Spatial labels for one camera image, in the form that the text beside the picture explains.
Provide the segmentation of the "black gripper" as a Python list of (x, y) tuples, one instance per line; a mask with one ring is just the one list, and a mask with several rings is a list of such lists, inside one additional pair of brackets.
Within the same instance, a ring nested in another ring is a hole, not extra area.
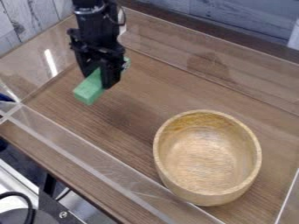
[(75, 8), (78, 28), (70, 28), (70, 48), (85, 77), (101, 68), (102, 85), (111, 89), (121, 81), (126, 49), (118, 42), (118, 7)]

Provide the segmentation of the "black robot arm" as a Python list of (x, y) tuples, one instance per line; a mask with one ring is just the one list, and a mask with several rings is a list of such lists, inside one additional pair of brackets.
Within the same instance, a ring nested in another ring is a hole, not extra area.
[(73, 0), (77, 28), (70, 28), (70, 49), (75, 53), (86, 78), (98, 69), (105, 89), (121, 81), (126, 64), (126, 48), (118, 41), (127, 16), (118, 0)]

